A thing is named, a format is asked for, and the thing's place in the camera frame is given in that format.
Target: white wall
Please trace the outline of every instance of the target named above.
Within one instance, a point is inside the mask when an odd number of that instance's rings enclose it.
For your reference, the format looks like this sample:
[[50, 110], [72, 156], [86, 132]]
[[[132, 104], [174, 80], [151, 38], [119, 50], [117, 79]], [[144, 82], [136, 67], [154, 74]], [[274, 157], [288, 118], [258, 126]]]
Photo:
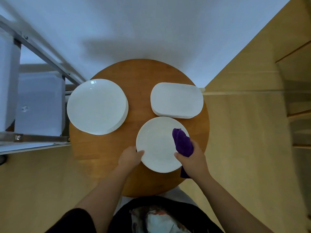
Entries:
[[[0, 5], [86, 79], [113, 63], [148, 58], [204, 87], [288, 1], [0, 0]], [[22, 63], [40, 63], [23, 52]]]

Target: forearm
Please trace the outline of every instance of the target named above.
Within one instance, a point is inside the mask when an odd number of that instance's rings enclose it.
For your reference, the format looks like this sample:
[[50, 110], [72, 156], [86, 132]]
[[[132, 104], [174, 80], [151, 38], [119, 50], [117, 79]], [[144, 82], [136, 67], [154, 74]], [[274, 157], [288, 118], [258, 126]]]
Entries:
[[107, 231], [130, 172], [118, 165], [76, 205], [76, 208], [83, 208], [91, 215], [97, 233]]
[[208, 199], [226, 233], [273, 233], [239, 204], [212, 176], [208, 174], [205, 178], [195, 181]]

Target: white plate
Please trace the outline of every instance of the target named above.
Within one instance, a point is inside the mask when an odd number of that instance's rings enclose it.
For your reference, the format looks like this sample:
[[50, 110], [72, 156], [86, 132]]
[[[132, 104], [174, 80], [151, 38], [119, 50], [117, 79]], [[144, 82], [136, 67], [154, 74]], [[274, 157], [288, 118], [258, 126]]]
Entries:
[[146, 122], [138, 132], [136, 148], [144, 150], [142, 162], [155, 172], [172, 172], [181, 167], [175, 158], [175, 148], [172, 132], [181, 128], [189, 136], [185, 127], [177, 120], [169, 117], [156, 117]]
[[203, 95], [196, 86], [158, 83], [150, 95], [151, 108], [158, 116], [189, 119], [203, 108]]
[[128, 113], [127, 98], [112, 81], [93, 79], [79, 85], [70, 95], [67, 113], [83, 132], [104, 135], [119, 128]]

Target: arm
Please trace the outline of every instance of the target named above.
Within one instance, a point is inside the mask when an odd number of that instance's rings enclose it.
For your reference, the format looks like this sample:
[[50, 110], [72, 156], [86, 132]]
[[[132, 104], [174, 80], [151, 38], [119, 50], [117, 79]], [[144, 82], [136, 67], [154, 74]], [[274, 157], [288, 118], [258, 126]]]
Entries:
[[75, 206], [91, 215], [97, 233], [107, 231], [127, 176], [140, 163], [143, 154], [144, 151], [137, 152], [135, 146], [126, 148], [118, 166]]
[[273, 233], [212, 178], [204, 153], [195, 141], [192, 141], [192, 144], [194, 152], [189, 158], [179, 153], [175, 153], [175, 157], [181, 162], [187, 174], [198, 184], [225, 232]]

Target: person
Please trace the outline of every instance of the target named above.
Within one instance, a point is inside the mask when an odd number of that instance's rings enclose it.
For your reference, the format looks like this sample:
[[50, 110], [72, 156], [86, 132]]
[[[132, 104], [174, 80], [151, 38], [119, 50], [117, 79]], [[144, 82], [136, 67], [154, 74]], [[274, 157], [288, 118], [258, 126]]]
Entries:
[[[204, 153], [195, 141], [192, 144], [194, 152], [190, 157], [174, 155], [208, 199], [224, 231], [271, 233], [213, 179]], [[135, 146], [126, 148], [110, 175], [47, 232], [223, 232], [179, 188], [162, 196], [123, 197], [119, 201], [127, 176], [141, 162], [143, 154]]]

